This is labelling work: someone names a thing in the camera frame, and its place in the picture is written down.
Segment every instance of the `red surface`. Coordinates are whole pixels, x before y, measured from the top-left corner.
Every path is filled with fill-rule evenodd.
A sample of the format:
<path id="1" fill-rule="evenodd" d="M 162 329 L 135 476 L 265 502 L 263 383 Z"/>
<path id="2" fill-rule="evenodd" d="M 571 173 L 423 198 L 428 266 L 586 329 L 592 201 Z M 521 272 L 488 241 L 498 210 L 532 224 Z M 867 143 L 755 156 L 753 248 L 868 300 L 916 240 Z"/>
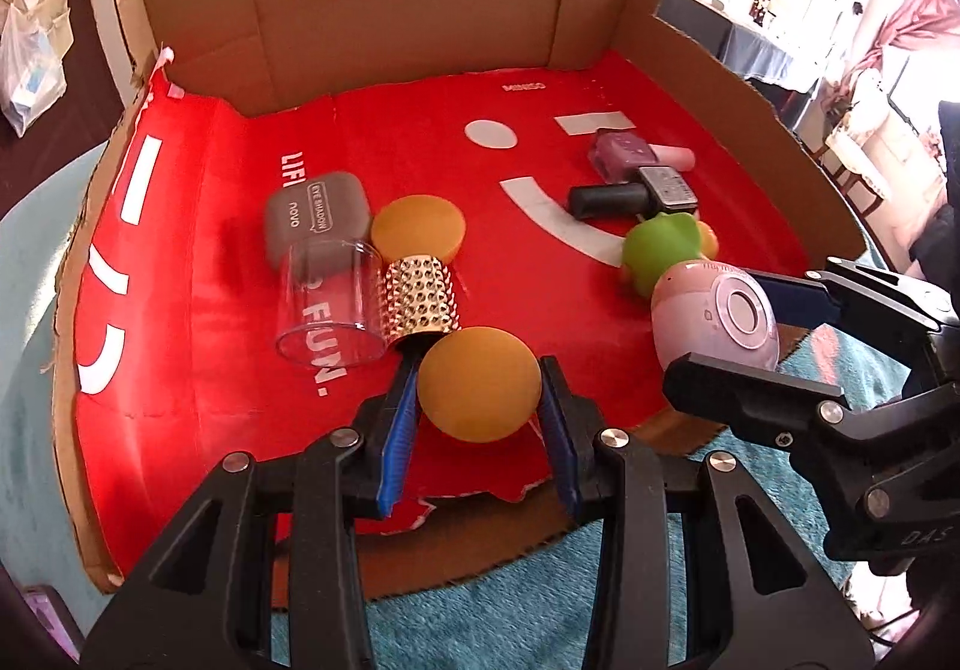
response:
<path id="1" fill-rule="evenodd" d="M 504 85 L 543 88 L 505 91 Z M 299 452 L 349 423 L 360 401 L 385 390 L 395 368 L 350 369 L 323 384 L 315 370 L 272 350 L 277 275 L 264 256 L 262 211 L 284 182 L 282 155 L 302 153 L 307 177 L 347 169 L 376 211 L 410 193 L 433 193 L 467 217 L 455 262 L 464 326 L 512 331 L 537 355 L 556 355 L 575 392 L 596 400 L 611 424 L 632 426 L 664 406 L 645 302 L 617 271 L 554 240 L 512 204 L 499 182 L 533 176 L 555 200 L 594 184 L 590 136 L 553 119 L 622 110 L 649 141 L 697 155 L 688 181 L 716 230 L 720 259 L 786 274 L 806 268 L 789 225 L 738 164 L 664 92 L 616 55 L 583 72 L 541 69 L 443 77 L 320 98 L 256 119 L 212 98 L 167 95 L 163 72 L 141 115 L 128 158 L 93 244 L 130 275 L 127 295 L 88 267 L 80 285 L 76 353 L 90 364 L 109 323 L 125 331 L 107 387 L 77 397 L 77 424 L 94 503 L 110 553 L 127 572 L 163 524 L 224 454 L 258 459 Z M 511 150 L 464 136 L 474 119 L 517 133 Z M 144 136 L 162 140 L 138 225 L 120 219 Z M 630 222 L 608 224 L 625 233 Z M 421 521 L 431 496 L 490 491 L 520 499 L 547 477 L 528 425 L 491 445 L 447 438 L 421 422 L 403 500 L 383 525 Z"/>

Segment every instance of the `orange round object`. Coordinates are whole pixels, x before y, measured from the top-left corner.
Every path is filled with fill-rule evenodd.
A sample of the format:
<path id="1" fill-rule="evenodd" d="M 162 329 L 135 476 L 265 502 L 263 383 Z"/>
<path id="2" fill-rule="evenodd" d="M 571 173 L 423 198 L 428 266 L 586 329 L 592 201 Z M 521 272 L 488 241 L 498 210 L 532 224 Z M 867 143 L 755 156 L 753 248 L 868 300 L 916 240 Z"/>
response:
<path id="1" fill-rule="evenodd" d="M 507 331 L 477 326 L 448 334 L 424 357 L 416 397 L 441 432 L 464 442 L 506 438 L 541 397 L 536 356 Z"/>
<path id="2" fill-rule="evenodd" d="M 702 220 L 697 220 L 697 228 L 700 229 L 700 252 L 704 254 L 704 258 L 713 261 L 717 257 L 717 253 L 720 252 L 720 241 L 717 240 L 717 234 Z"/>
<path id="3" fill-rule="evenodd" d="M 455 204 L 438 196 L 415 195 L 380 210 L 370 238 L 386 264 L 408 256 L 433 256 L 449 264 L 466 233 L 467 221 Z"/>

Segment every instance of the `pink curtain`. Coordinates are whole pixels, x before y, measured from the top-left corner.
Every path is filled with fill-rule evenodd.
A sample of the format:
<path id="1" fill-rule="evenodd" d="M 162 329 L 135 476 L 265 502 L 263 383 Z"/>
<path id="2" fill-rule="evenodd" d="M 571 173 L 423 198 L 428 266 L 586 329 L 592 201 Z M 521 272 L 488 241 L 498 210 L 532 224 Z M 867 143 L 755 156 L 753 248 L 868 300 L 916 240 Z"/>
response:
<path id="1" fill-rule="evenodd" d="M 885 46 L 911 51 L 936 46 L 960 47 L 960 4 L 957 0 L 904 0 L 887 16 L 867 54 L 844 75 L 829 100 L 835 103 L 849 95 L 851 80 L 857 73 L 868 68 L 880 70 Z"/>

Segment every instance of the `green toy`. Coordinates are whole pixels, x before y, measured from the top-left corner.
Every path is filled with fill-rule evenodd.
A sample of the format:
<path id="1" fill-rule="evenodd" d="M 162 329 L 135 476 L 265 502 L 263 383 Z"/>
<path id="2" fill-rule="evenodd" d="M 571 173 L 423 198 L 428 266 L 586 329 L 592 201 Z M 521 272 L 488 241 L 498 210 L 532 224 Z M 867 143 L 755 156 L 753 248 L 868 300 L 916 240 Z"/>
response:
<path id="1" fill-rule="evenodd" d="M 667 269 L 702 258 L 701 233 L 692 214 L 660 213 L 630 230 L 623 240 L 623 267 L 635 291 L 646 299 Z"/>

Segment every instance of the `transparent cup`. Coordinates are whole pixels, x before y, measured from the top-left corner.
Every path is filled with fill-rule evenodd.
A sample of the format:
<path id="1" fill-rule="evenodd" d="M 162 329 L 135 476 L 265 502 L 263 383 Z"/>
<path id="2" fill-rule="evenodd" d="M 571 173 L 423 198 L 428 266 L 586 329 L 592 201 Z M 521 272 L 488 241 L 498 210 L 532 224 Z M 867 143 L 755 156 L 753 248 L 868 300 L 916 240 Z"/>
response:
<path id="1" fill-rule="evenodd" d="M 277 353 L 304 366 L 341 369 L 380 358 L 383 259 L 363 241 L 314 237 L 280 262 Z"/>

